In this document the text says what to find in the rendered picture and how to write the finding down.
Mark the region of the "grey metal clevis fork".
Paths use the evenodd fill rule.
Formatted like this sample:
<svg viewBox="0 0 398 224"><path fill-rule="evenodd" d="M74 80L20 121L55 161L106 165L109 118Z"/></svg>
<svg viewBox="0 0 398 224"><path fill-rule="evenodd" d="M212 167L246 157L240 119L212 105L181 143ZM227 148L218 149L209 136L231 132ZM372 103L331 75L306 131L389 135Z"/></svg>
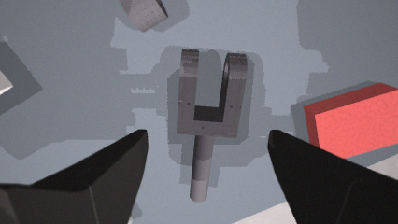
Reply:
<svg viewBox="0 0 398 224"><path fill-rule="evenodd" d="M227 53L219 107L195 105L199 50L182 49L177 134L195 135L190 198L206 200L214 137L236 138L247 80L245 54Z"/></svg>

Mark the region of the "dark grey flat slab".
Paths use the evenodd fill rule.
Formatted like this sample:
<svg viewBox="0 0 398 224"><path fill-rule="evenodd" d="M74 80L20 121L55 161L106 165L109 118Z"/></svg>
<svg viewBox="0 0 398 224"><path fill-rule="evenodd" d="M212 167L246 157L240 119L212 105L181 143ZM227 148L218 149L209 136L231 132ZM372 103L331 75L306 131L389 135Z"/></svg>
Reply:
<svg viewBox="0 0 398 224"><path fill-rule="evenodd" d="M398 88L398 0L161 1L168 19L142 33L118 0L0 0L13 85L0 94L0 183L31 185L145 129L132 224L233 224L287 201L271 130L309 143L305 105ZM195 135L177 134L182 49L199 49L199 106L219 107L228 52L248 61L237 137L214 137L202 203Z"/></svg>

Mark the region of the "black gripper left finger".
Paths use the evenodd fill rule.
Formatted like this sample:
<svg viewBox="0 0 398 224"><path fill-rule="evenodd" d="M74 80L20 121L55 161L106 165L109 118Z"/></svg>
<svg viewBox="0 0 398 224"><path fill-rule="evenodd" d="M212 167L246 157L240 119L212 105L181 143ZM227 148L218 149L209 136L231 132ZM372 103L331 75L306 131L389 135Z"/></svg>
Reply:
<svg viewBox="0 0 398 224"><path fill-rule="evenodd" d="M139 129L31 185L0 183L0 224L128 224L148 150Z"/></svg>

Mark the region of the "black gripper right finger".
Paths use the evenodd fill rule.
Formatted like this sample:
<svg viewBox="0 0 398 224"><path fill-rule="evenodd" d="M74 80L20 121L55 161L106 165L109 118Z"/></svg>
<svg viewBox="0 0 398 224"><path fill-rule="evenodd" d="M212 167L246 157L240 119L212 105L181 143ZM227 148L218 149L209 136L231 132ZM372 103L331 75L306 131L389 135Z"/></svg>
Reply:
<svg viewBox="0 0 398 224"><path fill-rule="evenodd" d="M267 149L297 224L398 224L398 180L271 130Z"/></svg>

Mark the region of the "white compartment tray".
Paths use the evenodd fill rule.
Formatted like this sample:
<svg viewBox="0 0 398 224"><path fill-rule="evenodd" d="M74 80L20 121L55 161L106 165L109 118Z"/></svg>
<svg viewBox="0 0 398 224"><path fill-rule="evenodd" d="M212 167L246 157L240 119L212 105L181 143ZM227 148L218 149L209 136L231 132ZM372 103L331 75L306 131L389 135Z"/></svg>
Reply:
<svg viewBox="0 0 398 224"><path fill-rule="evenodd" d="M7 91L11 87L13 87L13 85L5 77L5 75L0 71L0 94Z"/></svg>

